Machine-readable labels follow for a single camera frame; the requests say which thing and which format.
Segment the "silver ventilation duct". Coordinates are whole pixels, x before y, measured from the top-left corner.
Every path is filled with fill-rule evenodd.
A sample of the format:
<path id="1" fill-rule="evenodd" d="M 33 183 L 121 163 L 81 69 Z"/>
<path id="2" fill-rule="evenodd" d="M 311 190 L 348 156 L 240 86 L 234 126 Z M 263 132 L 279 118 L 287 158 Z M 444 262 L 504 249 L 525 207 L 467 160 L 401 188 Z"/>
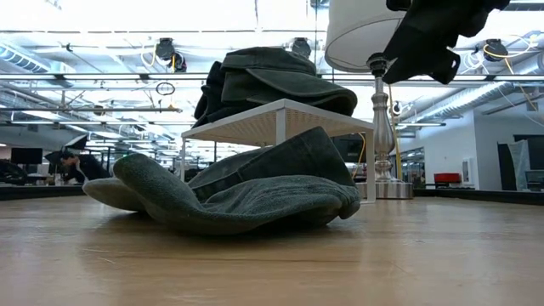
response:
<path id="1" fill-rule="evenodd" d="M 519 91 L 519 84 L 515 82 L 491 82 L 478 88 L 463 89 L 437 104 L 419 112 L 416 121 L 426 121 L 436 116 L 448 116 L 463 113 L 466 110 L 499 99 L 503 94 Z"/>

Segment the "small white mesh table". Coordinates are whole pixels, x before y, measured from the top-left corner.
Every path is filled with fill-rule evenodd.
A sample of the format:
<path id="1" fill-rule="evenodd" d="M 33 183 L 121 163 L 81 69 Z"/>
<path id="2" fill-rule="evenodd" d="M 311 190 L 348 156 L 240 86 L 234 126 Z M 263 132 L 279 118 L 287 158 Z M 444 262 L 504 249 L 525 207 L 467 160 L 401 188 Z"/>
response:
<path id="1" fill-rule="evenodd" d="M 193 128 L 181 134 L 181 157 L 186 155 L 186 141 L 198 139 L 236 145 L 278 145 L 311 128 L 321 127 L 328 136 L 363 133 L 365 137 L 365 204 L 376 201 L 375 126 L 351 116 L 322 110 L 289 99 L 259 106 Z"/>

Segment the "grey-green cloth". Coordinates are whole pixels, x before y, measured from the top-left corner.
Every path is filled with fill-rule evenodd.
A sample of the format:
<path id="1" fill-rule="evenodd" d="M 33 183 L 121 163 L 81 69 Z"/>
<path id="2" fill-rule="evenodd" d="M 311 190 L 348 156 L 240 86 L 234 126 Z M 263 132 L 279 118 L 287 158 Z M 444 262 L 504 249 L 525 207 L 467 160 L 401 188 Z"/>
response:
<path id="1" fill-rule="evenodd" d="M 318 77 L 313 62 L 282 48 L 253 47 L 227 53 L 222 69 L 245 72 L 284 94 L 304 98 L 340 94 L 357 103 L 354 92 Z"/>

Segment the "dark blue denim jeans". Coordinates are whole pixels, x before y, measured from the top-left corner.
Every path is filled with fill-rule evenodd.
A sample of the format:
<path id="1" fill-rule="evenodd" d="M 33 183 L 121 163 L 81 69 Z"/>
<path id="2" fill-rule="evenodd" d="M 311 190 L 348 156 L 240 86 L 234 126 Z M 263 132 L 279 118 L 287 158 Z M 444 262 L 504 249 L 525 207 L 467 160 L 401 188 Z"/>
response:
<path id="1" fill-rule="evenodd" d="M 224 87 L 225 74 L 221 70 L 222 63 L 215 61 L 208 72 L 206 83 L 201 87 L 202 95 L 197 103 L 194 118 L 205 124 L 209 116 L 222 107 L 221 95 Z"/>

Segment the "grey-green towel front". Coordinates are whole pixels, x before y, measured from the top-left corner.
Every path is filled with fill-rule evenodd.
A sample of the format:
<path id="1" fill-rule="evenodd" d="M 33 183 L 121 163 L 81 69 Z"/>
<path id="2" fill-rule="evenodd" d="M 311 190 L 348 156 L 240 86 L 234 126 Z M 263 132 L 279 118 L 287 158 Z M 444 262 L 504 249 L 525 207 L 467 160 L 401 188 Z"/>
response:
<path id="1" fill-rule="evenodd" d="M 360 192 L 322 127 L 215 162 L 189 182 L 142 154 L 122 158 L 113 172 L 155 221 L 191 234 L 322 226 L 360 209 Z"/>

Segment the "white shade silver lamp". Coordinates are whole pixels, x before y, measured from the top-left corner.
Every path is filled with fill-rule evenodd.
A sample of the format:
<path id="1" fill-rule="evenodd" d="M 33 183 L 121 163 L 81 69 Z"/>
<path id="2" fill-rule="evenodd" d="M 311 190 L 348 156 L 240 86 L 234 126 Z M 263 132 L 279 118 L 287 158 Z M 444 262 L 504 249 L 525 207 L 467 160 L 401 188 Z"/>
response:
<path id="1" fill-rule="evenodd" d="M 369 72 L 374 77 L 374 129 L 365 136 L 366 182 L 361 185 L 368 201 L 413 197 L 412 184 L 392 174 L 390 153 L 397 141 L 388 118 L 389 96 L 383 82 L 388 69 L 384 50 L 404 15 L 387 8 L 386 0 L 331 0 L 329 7 L 326 63 L 336 71 Z"/>

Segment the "small black ceiling reel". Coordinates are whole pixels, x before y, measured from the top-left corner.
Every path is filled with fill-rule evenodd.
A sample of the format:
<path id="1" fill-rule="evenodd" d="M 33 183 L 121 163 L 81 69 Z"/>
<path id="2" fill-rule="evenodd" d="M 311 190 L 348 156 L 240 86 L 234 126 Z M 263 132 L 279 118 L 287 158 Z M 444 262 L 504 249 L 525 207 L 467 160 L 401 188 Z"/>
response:
<path id="1" fill-rule="evenodd" d="M 172 73 L 185 73 L 187 71 L 185 58 L 178 52 L 172 53 L 167 67 Z"/>

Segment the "grey ceiling rail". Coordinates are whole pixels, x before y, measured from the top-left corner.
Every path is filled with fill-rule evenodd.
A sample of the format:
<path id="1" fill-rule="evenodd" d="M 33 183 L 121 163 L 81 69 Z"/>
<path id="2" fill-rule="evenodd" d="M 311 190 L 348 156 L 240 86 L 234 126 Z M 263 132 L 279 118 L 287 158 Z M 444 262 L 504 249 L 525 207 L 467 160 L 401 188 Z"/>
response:
<path id="1" fill-rule="evenodd" d="M 151 74 L 0 74 L 0 81 L 140 81 L 140 80 L 164 80 L 164 81 L 203 81 L 207 74 L 188 73 L 151 73 Z M 459 75 L 452 82 L 544 82 L 544 75 Z"/>

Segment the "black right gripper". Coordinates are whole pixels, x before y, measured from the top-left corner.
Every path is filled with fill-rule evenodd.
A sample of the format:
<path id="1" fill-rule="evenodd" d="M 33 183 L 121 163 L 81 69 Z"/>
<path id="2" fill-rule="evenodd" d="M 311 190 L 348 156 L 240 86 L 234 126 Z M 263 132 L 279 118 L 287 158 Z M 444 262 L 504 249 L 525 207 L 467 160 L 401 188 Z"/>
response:
<path id="1" fill-rule="evenodd" d="M 384 49 L 390 67 L 387 84 L 426 75 L 450 83 L 461 57 L 448 49 L 461 35 L 473 37 L 485 26 L 493 10 L 503 10 L 510 0 L 386 0 L 389 10 L 405 16 Z"/>

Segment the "person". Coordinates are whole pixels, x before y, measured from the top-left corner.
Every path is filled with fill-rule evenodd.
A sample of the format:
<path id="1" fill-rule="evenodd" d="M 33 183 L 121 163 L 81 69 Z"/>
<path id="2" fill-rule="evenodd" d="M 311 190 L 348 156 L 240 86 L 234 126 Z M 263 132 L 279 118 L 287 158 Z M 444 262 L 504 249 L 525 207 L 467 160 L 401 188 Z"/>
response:
<path id="1" fill-rule="evenodd" d="M 75 179 L 79 184 L 85 184 L 91 180 L 111 176 L 92 155 L 76 155 L 65 150 L 60 154 L 60 161 L 68 170 L 64 177 L 65 182 Z"/>

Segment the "black monitor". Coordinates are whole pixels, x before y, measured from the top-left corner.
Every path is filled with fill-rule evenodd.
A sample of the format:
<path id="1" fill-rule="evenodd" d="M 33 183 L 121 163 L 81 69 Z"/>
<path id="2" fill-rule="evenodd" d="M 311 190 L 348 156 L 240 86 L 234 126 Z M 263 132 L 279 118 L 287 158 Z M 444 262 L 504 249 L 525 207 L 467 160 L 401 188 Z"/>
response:
<path id="1" fill-rule="evenodd" d="M 42 148 L 17 148 L 11 149 L 10 161 L 13 164 L 38 165 L 43 162 Z"/>
<path id="2" fill-rule="evenodd" d="M 332 137 L 331 141 L 345 162 L 366 162 L 366 150 L 362 150 L 363 138 L 360 135 L 354 133 Z"/>

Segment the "red box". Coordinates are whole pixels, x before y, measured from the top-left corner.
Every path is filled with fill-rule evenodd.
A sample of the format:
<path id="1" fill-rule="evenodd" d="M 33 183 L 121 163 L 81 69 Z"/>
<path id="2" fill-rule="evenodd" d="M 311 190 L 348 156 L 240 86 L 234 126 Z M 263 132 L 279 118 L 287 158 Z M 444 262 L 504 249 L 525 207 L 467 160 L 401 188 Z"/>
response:
<path id="1" fill-rule="evenodd" d="M 435 173 L 433 175 L 433 179 L 436 185 L 445 186 L 460 184 L 462 182 L 462 176 L 460 173 Z"/>

